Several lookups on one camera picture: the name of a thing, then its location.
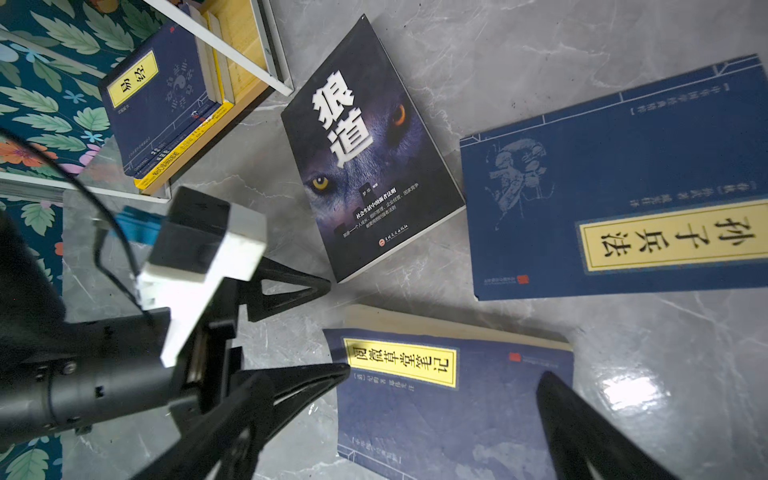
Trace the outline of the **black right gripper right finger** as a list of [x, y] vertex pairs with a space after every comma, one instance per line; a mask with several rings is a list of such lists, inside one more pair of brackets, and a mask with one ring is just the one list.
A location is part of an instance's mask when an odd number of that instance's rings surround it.
[[557, 375], [540, 378], [536, 401], [558, 479], [672, 479]]

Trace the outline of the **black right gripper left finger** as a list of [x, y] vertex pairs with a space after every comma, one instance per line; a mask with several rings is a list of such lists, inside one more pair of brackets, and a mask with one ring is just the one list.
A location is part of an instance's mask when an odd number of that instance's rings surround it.
[[137, 479], [250, 479], [272, 420], [274, 385], [254, 374]]

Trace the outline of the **navy book yellow label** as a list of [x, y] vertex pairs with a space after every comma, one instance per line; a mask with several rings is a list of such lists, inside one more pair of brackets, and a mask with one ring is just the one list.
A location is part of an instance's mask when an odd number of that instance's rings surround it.
[[169, 153], [225, 101], [232, 103], [234, 99], [231, 82], [224, 81], [219, 74], [213, 49], [196, 36], [192, 36], [191, 40], [195, 57], [176, 62], [167, 79], [165, 101], [177, 117], [164, 130], [159, 144], [141, 162], [140, 168], [133, 174], [134, 180], [139, 178], [140, 173], [147, 173], [162, 154]]

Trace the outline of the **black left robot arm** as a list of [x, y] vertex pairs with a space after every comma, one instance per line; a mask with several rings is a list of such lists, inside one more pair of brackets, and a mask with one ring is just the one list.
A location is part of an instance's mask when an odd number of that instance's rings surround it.
[[230, 341], [237, 312], [259, 321], [323, 296], [327, 280], [264, 260], [209, 296], [177, 362], [165, 365], [171, 309], [69, 324], [14, 223], [1, 221], [1, 441], [20, 443], [165, 406], [182, 438], [263, 445], [344, 382], [326, 363], [245, 370]]

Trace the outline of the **navy book tilted front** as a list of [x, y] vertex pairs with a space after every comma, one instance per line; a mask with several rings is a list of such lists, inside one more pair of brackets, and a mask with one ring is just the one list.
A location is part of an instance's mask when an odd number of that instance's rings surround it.
[[365, 305], [324, 335], [351, 369], [340, 456], [388, 479], [554, 477], [536, 390], [545, 372], [572, 381], [568, 343]]

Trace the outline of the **black wolf cover book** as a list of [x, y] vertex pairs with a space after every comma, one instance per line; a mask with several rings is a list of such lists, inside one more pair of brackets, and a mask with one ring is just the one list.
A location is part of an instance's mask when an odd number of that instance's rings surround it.
[[366, 16], [281, 119], [337, 283], [465, 207]]

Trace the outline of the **yellow book on lower shelf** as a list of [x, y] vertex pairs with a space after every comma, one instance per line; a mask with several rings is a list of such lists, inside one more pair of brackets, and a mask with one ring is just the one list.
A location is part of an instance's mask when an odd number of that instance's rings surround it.
[[225, 101], [219, 108], [211, 113], [204, 121], [200, 122], [189, 134], [167, 154], [162, 154], [160, 160], [152, 166], [147, 173], [140, 173], [139, 178], [133, 181], [134, 186], [139, 190], [145, 190], [151, 186], [158, 177], [167, 171], [176, 160], [187, 152], [208, 130], [210, 130], [218, 121], [220, 121], [232, 108], [234, 104]]

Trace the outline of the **white frame wooden bookshelf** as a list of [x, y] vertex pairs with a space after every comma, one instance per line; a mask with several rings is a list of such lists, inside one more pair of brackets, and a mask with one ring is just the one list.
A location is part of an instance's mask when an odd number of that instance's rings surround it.
[[219, 74], [231, 80], [234, 107], [157, 180], [140, 193], [152, 196], [216, 145], [236, 123], [271, 93], [293, 93], [293, 82], [270, 1], [195, 1], [189, 20], [171, 11], [169, 1], [151, 1], [155, 10], [208, 44]]

